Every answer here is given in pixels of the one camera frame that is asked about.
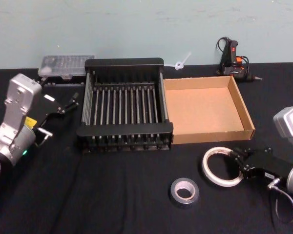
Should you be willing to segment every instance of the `dish rack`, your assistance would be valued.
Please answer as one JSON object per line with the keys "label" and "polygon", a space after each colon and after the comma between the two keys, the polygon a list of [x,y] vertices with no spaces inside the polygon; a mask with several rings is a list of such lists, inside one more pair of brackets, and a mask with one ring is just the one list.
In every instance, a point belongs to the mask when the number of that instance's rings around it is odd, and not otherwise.
{"label": "dish rack", "polygon": [[161,58],[88,59],[80,145],[88,150],[170,149]]}

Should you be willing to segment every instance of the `light blue wall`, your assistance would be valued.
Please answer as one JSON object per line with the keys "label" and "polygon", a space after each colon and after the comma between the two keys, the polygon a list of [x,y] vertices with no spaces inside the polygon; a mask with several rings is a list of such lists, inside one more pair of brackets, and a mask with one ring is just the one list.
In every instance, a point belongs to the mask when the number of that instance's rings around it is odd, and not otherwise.
{"label": "light blue wall", "polygon": [[47,54],[218,63],[221,36],[250,62],[293,61],[293,0],[0,0],[0,68]]}

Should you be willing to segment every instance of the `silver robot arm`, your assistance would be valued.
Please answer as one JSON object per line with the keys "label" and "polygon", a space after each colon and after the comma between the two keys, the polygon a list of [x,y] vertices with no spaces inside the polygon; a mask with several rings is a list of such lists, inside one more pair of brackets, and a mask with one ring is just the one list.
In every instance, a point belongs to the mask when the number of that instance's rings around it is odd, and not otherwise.
{"label": "silver robot arm", "polygon": [[42,87],[18,74],[10,80],[5,115],[0,125],[0,187],[23,152],[34,143],[35,133],[25,123],[26,115],[41,95]]}

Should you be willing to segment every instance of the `open cardboard box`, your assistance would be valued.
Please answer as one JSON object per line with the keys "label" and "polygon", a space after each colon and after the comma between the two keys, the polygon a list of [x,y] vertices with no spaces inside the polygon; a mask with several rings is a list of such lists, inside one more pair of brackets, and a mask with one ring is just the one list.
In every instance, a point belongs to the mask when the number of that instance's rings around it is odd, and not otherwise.
{"label": "open cardboard box", "polygon": [[165,79],[173,144],[251,139],[255,128],[232,77]]}

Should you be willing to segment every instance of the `black tablecloth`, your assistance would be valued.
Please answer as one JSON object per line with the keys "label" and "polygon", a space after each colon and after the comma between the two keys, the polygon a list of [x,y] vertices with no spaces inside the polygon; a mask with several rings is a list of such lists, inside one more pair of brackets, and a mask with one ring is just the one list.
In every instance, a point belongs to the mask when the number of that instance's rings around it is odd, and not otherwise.
{"label": "black tablecloth", "polygon": [[[216,68],[166,68],[165,77],[213,76]],[[293,63],[251,64],[251,70],[263,80],[238,84],[256,127],[250,141],[82,155],[74,146],[81,107],[64,120],[51,120],[45,127],[54,136],[41,148],[29,149],[0,193],[0,233],[293,233],[293,224],[283,224],[274,213],[271,219],[267,181],[244,180],[220,188],[201,172],[202,157],[214,146],[270,146],[277,157],[293,162],[293,147],[279,136],[272,120],[293,106]],[[36,69],[0,70],[0,123],[8,81],[17,73],[37,78]],[[76,91],[82,93],[83,87],[44,89],[62,103]],[[221,157],[211,159],[211,166],[229,177]],[[191,178],[200,190],[199,202],[187,210],[175,207],[168,197],[171,183],[180,177]],[[291,218],[286,201],[280,209],[284,218]]]}

